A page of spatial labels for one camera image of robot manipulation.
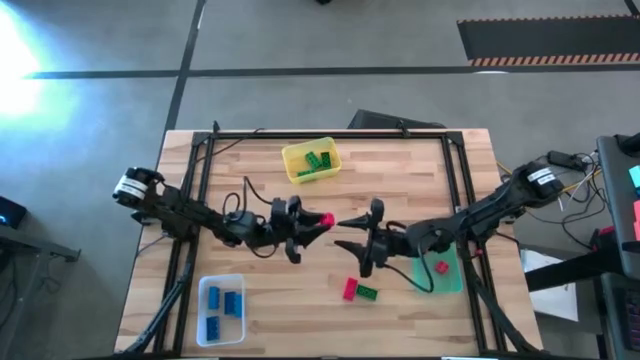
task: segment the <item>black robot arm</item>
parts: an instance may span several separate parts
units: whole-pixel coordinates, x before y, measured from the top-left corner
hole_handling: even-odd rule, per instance
[[[408,226],[390,221],[385,228],[378,226],[384,215],[384,204],[373,199],[370,214],[338,223],[368,231],[366,246],[348,241],[335,243],[356,256],[360,276],[368,277],[373,265],[384,267],[389,256],[420,257],[426,251],[444,252],[461,236],[484,242],[498,228],[500,219],[517,218],[524,214],[525,207],[547,205],[558,198],[562,189],[562,182],[548,167],[530,162],[517,168],[511,179],[491,195],[450,217],[423,220]]]
[[[164,186],[162,194],[157,193],[158,184]],[[143,168],[127,169],[113,198],[136,210],[132,217],[139,222],[142,218],[160,220],[162,230],[174,239],[190,241],[197,236],[198,227],[203,227],[229,247],[243,242],[251,249],[286,243],[285,253],[295,264],[300,262],[297,247],[306,248],[333,226],[333,215],[304,210],[298,196],[288,202],[280,198],[268,202],[269,219],[246,209],[223,215],[165,184],[157,171]]]

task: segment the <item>white plastic container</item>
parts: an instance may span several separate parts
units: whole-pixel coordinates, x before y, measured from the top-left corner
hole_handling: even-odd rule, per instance
[[[218,310],[209,310],[209,288],[220,289]],[[242,318],[224,314],[224,293],[235,291],[242,294]],[[241,274],[205,276],[198,285],[198,331],[196,342],[200,347],[237,344],[244,340],[247,332],[247,316],[245,308],[244,277]],[[218,316],[220,319],[220,339],[207,341],[207,318]]]

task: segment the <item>red object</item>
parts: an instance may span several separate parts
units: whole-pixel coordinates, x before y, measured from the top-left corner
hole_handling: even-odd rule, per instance
[[[320,225],[329,225],[333,226],[336,224],[336,219],[333,217],[332,213],[325,213],[324,216],[320,219]]]
[[[358,280],[354,278],[347,278],[347,285],[344,287],[344,294],[342,297],[345,300],[353,301],[353,297],[356,296],[356,288],[358,287]]]
[[[438,261],[436,264],[436,272],[440,275],[446,274],[449,271],[449,264],[444,261]]]

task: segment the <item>black mat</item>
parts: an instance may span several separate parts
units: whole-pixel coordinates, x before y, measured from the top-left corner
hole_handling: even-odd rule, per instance
[[[628,15],[460,20],[473,66],[640,61],[640,19]]]

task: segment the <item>desk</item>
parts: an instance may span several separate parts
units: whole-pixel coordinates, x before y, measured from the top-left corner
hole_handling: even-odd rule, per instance
[[[500,180],[489,133],[463,130],[472,180],[478,198],[491,193]],[[179,186],[187,168],[192,131],[167,133],[158,171]],[[413,222],[451,214],[450,193],[439,142],[425,139],[336,140],[343,165],[333,178],[292,185],[281,157],[283,146],[295,140],[248,139],[213,159],[207,193],[209,207],[221,210],[225,195],[240,192],[247,175],[265,198],[298,194],[305,208],[331,211],[337,220],[364,214],[373,196],[385,202],[385,220]],[[216,140],[220,149],[230,140]],[[199,173],[194,177],[197,189]],[[268,215],[267,205],[248,195],[248,207]],[[511,233],[510,227],[503,232]],[[140,246],[159,236],[149,227]],[[395,273],[374,269],[362,283],[379,289],[376,302],[346,303],[347,277],[357,277],[355,258],[333,240],[364,242],[365,233],[335,227],[306,250],[302,263],[290,264],[283,247],[272,258],[256,258],[246,247],[227,248],[202,231],[186,323],[184,356],[426,356],[474,355],[477,347],[466,291],[421,295]],[[541,340],[533,314],[517,247],[502,238],[488,242],[498,300],[523,335],[537,347]],[[156,312],[168,266],[170,241],[160,242],[136,261],[115,349],[130,345]],[[391,258],[390,264],[411,273],[411,260]],[[242,273],[247,285],[247,327],[244,342],[200,348],[195,342],[197,285],[201,277]],[[485,332],[492,344],[490,320],[483,309]],[[167,336],[173,336],[169,318]]]

